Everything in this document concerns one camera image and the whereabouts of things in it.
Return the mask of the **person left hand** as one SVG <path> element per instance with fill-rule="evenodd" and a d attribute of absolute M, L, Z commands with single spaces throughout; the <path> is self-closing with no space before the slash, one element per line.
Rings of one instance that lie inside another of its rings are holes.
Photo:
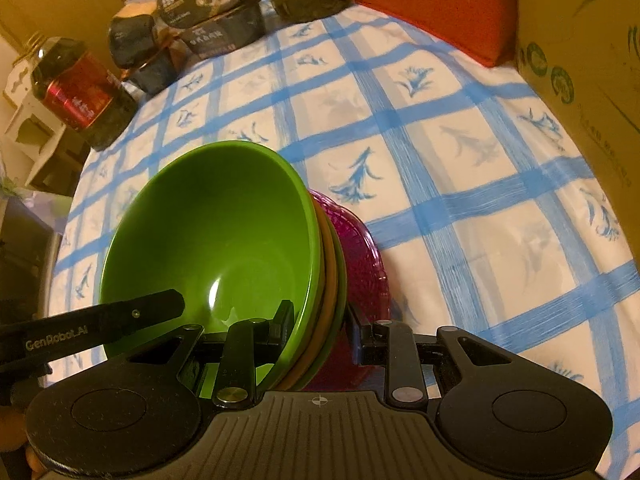
<path fill-rule="evenodd" d="M 47 472 L 47 468 L 43 466 L 34 449 L 28 443 L 25 415 L 13 406 L 2 406 L 0 427 L 1 452 L 14 452 L 22 448 L 30 468 L 30 476 L 33 479 L 40 479 Z"/>

